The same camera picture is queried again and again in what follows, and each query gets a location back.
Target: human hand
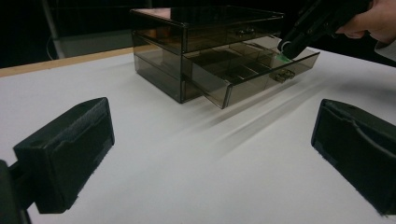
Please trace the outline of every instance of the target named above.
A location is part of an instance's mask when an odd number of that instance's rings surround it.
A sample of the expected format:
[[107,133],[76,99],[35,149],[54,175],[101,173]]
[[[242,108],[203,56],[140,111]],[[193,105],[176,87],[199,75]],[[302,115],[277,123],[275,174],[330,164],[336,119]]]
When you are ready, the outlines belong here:
[[384,44],[396,40],[396,0],[374,0],[369,10],[353,17],[336,33],[359,39],[368,31],[372,38]]

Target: smoked plastic drawer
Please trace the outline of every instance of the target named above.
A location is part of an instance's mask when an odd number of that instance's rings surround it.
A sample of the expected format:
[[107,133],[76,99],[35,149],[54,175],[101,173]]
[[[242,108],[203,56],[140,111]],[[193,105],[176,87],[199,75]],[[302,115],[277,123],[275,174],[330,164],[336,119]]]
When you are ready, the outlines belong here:
[[178,55],[278,35],[283,19],[283,13],[231,6],[131,10],[133,35]]
[[288,60],[277,51],[278,42],[267,36],[184,54],[183,74],[207,99],[225,108],[314,66],[318,52],[305,49]]

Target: open drawer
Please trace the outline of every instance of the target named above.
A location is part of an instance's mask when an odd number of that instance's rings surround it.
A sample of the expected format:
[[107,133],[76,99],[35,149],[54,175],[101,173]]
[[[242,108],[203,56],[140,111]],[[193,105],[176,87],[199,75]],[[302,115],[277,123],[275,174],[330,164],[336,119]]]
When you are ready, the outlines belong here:
[[225,108],[314,66],[318,52],[305,49],[289,60],[276,49],[279,41],[266,36],[186,53],[183,74],[207,99]]

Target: storage box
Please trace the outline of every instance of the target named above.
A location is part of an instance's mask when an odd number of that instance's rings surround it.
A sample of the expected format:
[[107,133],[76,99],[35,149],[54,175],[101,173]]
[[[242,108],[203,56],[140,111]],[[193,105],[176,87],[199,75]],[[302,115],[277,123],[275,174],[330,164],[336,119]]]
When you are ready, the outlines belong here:
[[131,10],[136,72],[179,103],[200,95],[225,108],[312,68],[277,51],[284,15],[244,7]]

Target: white tabletop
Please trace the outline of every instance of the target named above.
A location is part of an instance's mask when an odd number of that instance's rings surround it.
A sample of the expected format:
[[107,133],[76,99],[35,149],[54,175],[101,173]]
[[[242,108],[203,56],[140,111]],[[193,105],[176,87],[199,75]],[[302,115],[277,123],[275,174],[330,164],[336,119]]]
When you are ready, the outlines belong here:
[[116,144],[60,215],[33,223],[394,223],[311,147],[320,101],[396,124],[396,68],[322,51],[314,68],[220,110],[176,103],[132,54],[0,78],[0,159],[73,105],[107,97]]

